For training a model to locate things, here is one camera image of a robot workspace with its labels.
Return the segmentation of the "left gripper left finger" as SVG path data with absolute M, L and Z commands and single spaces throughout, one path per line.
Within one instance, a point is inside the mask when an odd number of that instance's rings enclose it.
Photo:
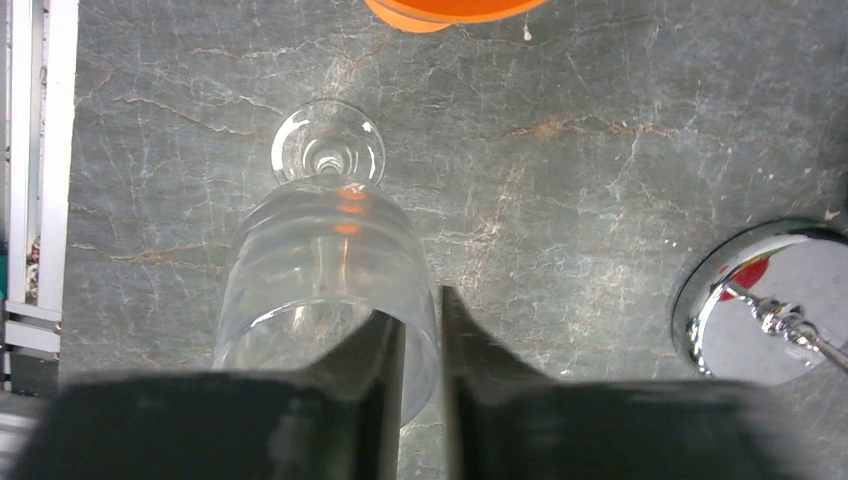
M 391 479 L 402 323 L 374 312 L 295 371 L 101 377 L 52 400 L 17 479 Z

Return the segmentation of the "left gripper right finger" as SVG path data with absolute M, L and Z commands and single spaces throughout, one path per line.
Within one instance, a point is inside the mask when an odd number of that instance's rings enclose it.
M 770 393 L 735 381 L 562 382 L 440 292 L 452 479 L 811 479 Z

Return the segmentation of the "clear wine glass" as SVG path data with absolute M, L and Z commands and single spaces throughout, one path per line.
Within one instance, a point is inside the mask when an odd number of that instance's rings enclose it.
M 278 185 L 228 255 L 213 367 L 300 368 L 382 313 L 405 330 L 400 418 L 410 422 L 437 384 L 436 307 L 412 223 L 379 186 L 375 123 L 346 102 L 307 103 L 280 125 L 270 159 Z

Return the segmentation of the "orange plastic wine glass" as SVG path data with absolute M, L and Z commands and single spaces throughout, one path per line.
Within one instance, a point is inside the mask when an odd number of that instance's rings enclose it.
M 364 3 L 392 28 L 426 34 L 458 24 L 510 18 L 542 5 L 545 0 L 365 0 Z

